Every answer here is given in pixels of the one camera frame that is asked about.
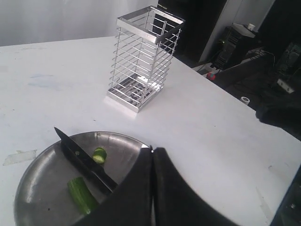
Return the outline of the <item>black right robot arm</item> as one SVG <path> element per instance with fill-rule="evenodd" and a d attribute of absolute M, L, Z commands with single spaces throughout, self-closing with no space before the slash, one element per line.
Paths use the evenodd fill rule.
<path fill-rule="evenodd" d="M 256 118 L 265 124 L 282 128 L 301 139 L 301 92 L 295 91 L 264 103 L 256 110 Z"/>

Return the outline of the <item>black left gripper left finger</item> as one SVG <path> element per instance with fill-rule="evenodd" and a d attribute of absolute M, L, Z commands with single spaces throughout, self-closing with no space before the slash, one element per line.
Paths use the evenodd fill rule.
<path fill-rule="evenodd" d="M 152 149 L 142 148 L 132 169 L 79 226 L 150 226 L 152 210 Z"/>

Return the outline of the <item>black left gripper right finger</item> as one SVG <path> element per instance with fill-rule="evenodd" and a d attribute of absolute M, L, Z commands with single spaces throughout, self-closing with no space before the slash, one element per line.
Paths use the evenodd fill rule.
<path fill-rule="evenodd" d="M 235 226 L 186 183 L 165 148 L 152 153 L 152 191 L 157 226 Z"/>

